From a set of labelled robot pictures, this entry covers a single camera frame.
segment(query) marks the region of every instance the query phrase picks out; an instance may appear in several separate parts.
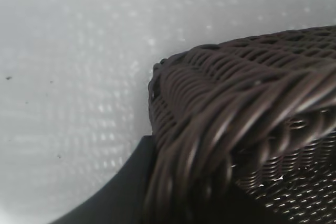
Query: black surface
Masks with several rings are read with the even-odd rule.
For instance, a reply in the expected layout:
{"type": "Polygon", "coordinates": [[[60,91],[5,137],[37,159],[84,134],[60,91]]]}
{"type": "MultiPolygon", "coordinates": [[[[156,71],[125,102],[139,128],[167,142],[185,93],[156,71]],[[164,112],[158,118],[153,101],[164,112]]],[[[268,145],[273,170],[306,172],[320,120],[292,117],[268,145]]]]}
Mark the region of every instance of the black surface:
{"type": "Polygon", "coordinates": [[[51,224],[139,224],[154,153],[153,138],[143,137],[126,164],[101,190],[51,224]]]}

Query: white background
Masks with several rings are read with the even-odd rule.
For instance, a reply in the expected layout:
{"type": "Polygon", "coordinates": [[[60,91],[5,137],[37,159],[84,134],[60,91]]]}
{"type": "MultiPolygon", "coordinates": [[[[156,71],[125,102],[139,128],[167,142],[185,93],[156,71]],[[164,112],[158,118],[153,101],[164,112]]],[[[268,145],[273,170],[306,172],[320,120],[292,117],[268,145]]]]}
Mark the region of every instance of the white background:
{"type": "Polygon", "coordinates": [[[113,177],[151,133],[161,58],[331,24],[334,0],[0,0],[0,223],[46,224],[113,177]]]}

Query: wicker weave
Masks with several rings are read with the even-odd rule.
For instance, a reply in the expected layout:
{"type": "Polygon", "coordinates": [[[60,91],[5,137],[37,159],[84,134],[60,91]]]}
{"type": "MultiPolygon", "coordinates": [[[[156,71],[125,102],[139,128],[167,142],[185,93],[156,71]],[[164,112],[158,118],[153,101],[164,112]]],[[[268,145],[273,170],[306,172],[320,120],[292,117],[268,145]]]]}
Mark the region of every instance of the wicker weave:
{"type": "Polygon", "coordinates": [[[198,46],[156,64],[149,92],[145,223],[193,219],[231,181],[266,202],[265,185],[334,159],[336,27],[198,46]]]}

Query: wicker basket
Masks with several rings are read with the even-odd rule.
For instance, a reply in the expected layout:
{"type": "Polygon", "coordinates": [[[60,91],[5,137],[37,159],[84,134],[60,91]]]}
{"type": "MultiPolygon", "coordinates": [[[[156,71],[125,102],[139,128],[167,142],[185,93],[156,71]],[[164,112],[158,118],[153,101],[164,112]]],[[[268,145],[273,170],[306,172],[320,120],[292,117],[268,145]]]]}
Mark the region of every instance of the wicker basket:
{"type": "Polygon", "coordinates": [[[238,185],[297,223],[336,222],[336,27],[202,45],[154,66],[144,223],[195,222],[238,185]]]}

